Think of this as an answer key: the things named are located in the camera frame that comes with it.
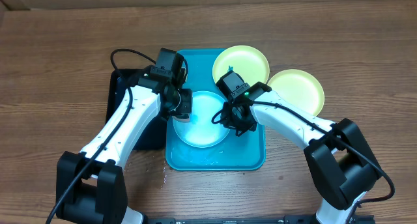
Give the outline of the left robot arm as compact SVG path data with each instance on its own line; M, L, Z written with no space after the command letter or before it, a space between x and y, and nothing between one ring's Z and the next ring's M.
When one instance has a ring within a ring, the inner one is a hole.
M57 162L54 217L73 223L144 223L128 207L123 169L146 127L156 117L189 118L192 91L183 88L186 59L162 48L135 84L126 83L122 102L99 134L79 153L64 152Z

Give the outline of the yellow-green plate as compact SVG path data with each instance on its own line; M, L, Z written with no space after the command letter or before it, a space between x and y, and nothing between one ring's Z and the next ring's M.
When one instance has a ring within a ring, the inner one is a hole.
M308 72L297 69L282 70L268 81L285 101L317 116L324 106L324 90L319 81Z
M212 67L215 83L228 71L237 73L250 86L257 82L267 83L270 67L266 57L251 46L233 46L217 56Z

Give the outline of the light blue plate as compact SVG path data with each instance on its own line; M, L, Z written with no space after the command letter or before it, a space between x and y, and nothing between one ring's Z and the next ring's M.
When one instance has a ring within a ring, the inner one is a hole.
M225 102L220 95L209 91L197 91L192 94L192 112L187 122L173 120L178 137L187 145L196 148L208 148L224 140L229 129L221 124L213 124L213 116L219 112Z

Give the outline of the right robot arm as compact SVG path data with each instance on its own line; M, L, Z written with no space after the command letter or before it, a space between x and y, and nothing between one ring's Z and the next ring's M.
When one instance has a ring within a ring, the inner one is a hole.
M227 98L212 123L241 136L267 126L303 150L311 177L323 198L317 223L348 223L364 195L382 176L376 157L359 127L311 115L286 102L268 85L249 85L229 71L217 82Z

